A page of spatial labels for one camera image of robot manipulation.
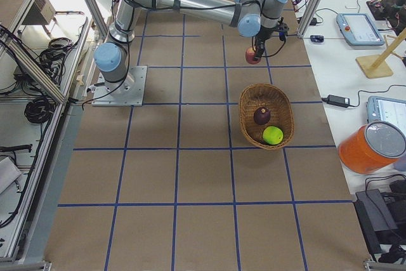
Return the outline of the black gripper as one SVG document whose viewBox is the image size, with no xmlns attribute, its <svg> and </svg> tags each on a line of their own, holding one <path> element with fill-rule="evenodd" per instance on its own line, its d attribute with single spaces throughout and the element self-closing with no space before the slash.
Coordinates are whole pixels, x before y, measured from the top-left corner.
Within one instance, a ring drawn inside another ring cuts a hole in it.
<svg viewBox="0 0 406 271">
<path fill-rule="evenodd" d="M 278 34 L 279 40 L 285 44 L 288 31 L 289 26 L 283 21 L 283 19 L 279 20 L 276 26 L 272 28 L 261 26 L 259 32 L 254 36 L 252 44 L 253 50 L 264 51 L 266 41 L 271 38 L 274 32 Z"/>
</svg>

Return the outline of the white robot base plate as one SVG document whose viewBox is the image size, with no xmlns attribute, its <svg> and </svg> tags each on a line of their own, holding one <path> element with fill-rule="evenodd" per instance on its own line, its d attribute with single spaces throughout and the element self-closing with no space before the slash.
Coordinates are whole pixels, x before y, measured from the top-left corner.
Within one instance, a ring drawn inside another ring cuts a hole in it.
<svg viewBox="0 0 406 271">
<path fill-rule="evenodd" d="M 101 86 L 97 86 L 93 90 L 94 95 L 93 101 L 91 102 L 92 106 L 141 107 L 143 105 L 147 69 L 148 67 L 146 65 L 131 66 L 124 84 L 117 89 L 116 87 L 118 87 L 120 83 L 106 83 L 102 73 L 100 72 L 98 81 L 103 84 Z"/>
</svg>

